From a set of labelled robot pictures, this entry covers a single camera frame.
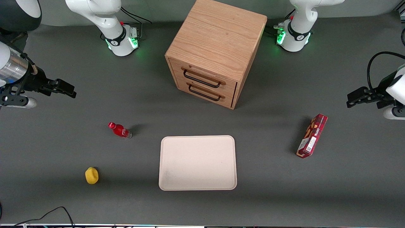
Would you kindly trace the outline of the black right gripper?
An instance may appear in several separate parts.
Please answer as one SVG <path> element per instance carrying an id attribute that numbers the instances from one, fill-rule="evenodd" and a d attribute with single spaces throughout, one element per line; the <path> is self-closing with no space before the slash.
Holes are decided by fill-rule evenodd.
<path id="1" fill-rule="evenodd" d="M 26 91 L 42 93 L 48 96 L 51 96 L 52 93 L 59 93 L 71 98 L 76 98 L 77 95 L 73 85 L 62 79 L 48 79 L 42 69 L 39 69 L 38 73 L 34 75 L 32 68 L 28 68 L 22 82 L 19 84 L 19 94 L 24 94 Z"/>

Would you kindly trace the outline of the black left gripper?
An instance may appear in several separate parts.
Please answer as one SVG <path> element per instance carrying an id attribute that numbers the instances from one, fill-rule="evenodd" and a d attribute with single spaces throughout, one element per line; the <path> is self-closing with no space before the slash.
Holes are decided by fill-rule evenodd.
<path id="1" fill-rule="evenodd" d="M 381 80 L 379 85 L 372 87 L 370 71 L 368 71 L 368 85 L 377 102 L 377 107 L 389 105 L 400 106 L 400 75 L 394 71 Z M 347 108 L 370 102 L 370 91 L 367 87 L 360 87 L 347 95 Z"/>

